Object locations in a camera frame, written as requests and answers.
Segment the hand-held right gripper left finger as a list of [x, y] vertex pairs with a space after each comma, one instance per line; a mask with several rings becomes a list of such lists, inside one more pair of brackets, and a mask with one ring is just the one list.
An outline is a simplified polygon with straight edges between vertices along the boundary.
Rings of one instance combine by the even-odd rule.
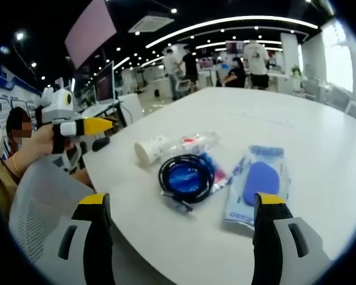
[[114, 284], [110, 197], [83, 198], [44, 241], [37, 269], [52, 284]]

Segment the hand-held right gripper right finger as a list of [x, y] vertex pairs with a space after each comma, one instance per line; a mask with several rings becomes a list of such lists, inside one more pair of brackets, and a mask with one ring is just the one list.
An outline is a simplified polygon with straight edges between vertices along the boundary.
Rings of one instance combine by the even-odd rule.
[[252, 284], [314, 284], [332, 261], [321, 236], [285, 201], [273, 194], [255, 195]]

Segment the person's left hand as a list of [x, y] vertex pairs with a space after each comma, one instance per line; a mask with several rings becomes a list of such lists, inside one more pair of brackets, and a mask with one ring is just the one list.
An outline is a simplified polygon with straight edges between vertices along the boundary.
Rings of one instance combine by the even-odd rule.
[[55, 133], [54, 125], [43, 125], [30, 139], [30, 149], [37, 158], [50, 155], [53, 152]]

